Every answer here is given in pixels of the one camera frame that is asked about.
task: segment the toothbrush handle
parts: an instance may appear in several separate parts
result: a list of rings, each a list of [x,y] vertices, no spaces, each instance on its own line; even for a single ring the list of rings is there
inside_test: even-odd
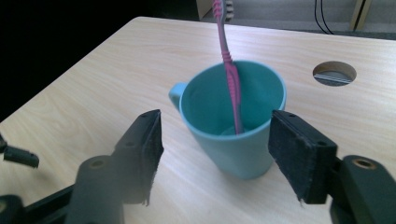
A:
[[[235,126],[235,133],[240,134],[244,132],[244,127],[241,120],[241,84],[236,69],[229,51],[222,52],[223,61],[226,69],[227,84],[233,104],[233,122]]]

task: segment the table surface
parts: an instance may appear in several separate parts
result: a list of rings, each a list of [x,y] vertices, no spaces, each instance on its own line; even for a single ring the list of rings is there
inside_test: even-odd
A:
[[[368,157],[396,176],[396,42],[233,25],[226,34],[235,60],[266,63],[284,78],[286,110],[331,138],[339,158]],[[356,79],[318,83],[313,70],[328,61],[352,65]],[[38,169],[0,162],[0,195],[28,205],[72,185],[83,161],[111,154],[138,115],[161,109],[164,153],[150,205],[124,205],[126,223],[331,223],[331,198],[300,204],[275,163],[239,180],[198,147],[167,94],[215,63],[214,23],[130,21],[0,124],[10,145],[40,158]]]

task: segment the mug handle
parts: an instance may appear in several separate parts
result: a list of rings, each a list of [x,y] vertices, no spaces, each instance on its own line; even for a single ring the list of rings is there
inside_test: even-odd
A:
[[[178,82],[175,84],[174,87],[169,91],[168,96],[173,105],[177,110],[180,110],[179,105],[180,105],[180,97],[183,94],[183,91],[186,89],[187,83],[184,82]]]

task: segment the mug rim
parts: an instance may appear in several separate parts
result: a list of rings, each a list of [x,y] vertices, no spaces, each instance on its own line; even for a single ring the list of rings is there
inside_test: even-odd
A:
[[[275,69],[273,69],[271,66],[269,66],[269,65],[267,65],[267,64],[265,64],[265,63],[260,63],[260,62],[257,62],[257,61],[251,61],[251,60],[233,60],[233,61],[234,61],[235,63],[255,63],[255,64],[257,64],[257,65],[266,67],[266,68],[269,69],[273,74],[275,74],[276,77],[277,77],[277,79],[280,81],[280,84],[281,84],[282,89],[283,89],[282,102],[281,102],[281,104],[280,104],[280,106],[279,106],[278,109],[283,110],[283,109],[285,108],[286,98],[287,98],[286,84],[285,84],[285,81],[283,80],[282,76],[281,76]],[[202,73],[205,73],[206,71],[208,71],[208,70],[210,70],[210,69],[213,69],[214,67],[219,66],[219,65],[222,65],[222,64],[223,64],[223,63],[217,63],[217,64],[214,64],[214,65],[212,65],[212,66],[210,66],[210,67],[207,67],[205,70],[202,70],[201,72],[199,72],[198,74],[196,74],[194,77],[192,77],[192,79],[191,79],[189,82],[187,82],[187,86],[189,85],[189,83],[190,83],[191,81],[193,81],[196,77],[200,76]],[[196,133],[196,134],[198,134],[198,135],[201,135],[202,137],[204,137],[204,138],[206,138],[206,139],[221,140],[221,141],[224,141],[224,140],[239,140],[239,139],[243,139],[243,138],[249,137],[249,136],[251,136],[251,135],[253,135],[253,134],[255,134],[255,133],[258,133],[258,132],[260,132],[261,130],[263,130],[263,129],[269,127],[270,122],[271,122],[271,119],[268,119],[267,121],[265,121],[263,124],[261,124],[261,125],[258,126],[257,128],[252,129],[252,130],[249,130],[249,131],[244,132],[244,133],[240,133],[240,134],[217,135],[217,134],[213,134],[213,133],[206,133],[206,132],[203,132],[203,131],[201,131],[201,130],[195,128],[195,127],[186,119],[186,117],[184,116],[183,107],[181,106],[181,104],[182,104],[182,102],[183,102],[183,95],[184,95],[184,93],[181,94],[180,100],[179,100],[179,112],[180,112],[180,115],[181,115],[183,121],[187,124],[187,126],[188,126],[188,128],[189,128],[190,130],[192,130],[194,133]]]

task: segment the desk hole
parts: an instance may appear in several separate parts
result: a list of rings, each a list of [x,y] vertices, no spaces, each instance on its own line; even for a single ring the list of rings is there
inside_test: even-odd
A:
[[[345,86],[356,78],[356,70],[347,63],[326,62],[315,67],[314,79],[327,86]]]

